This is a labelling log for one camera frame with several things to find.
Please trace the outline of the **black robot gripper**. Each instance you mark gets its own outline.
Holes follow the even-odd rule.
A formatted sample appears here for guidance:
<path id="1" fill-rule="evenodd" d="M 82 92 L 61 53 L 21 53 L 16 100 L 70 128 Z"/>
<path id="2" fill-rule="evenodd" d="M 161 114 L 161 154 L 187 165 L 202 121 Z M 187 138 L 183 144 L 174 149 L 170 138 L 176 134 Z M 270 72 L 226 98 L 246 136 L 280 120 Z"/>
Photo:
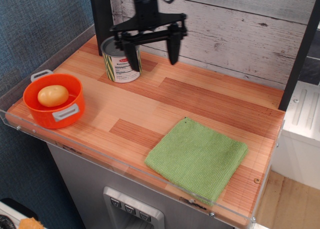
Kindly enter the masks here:
<path id="1" fill-rule="evenodd" d="M 132 70 L 139 72 L 135 46 L 166 41 L 168 58 L 172 65 L 179 59 L 181 40 L 187 36 L 184 13 L 162 13 L 158 0 L 133 0 L 135 15 L 114 25 L 115 45 L 123 48 Z"/>

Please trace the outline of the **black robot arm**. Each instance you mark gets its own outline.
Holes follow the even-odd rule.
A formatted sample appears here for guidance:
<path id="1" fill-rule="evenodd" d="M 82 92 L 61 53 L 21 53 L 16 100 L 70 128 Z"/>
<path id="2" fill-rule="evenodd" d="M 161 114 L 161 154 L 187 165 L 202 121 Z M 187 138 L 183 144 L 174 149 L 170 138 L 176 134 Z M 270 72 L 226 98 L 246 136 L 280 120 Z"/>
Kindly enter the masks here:
<path id="1" fill-rule="evenodd" d="M 124 52 L 131 68 L 139 71 L 136 46 L 166 41 L 169 61 L 179 59 L 181 40 L 187 36 L 184 13 L 159 12 L 158 0 L 133 0 L 135 15 L 110 28 L 115 46 Z"/>

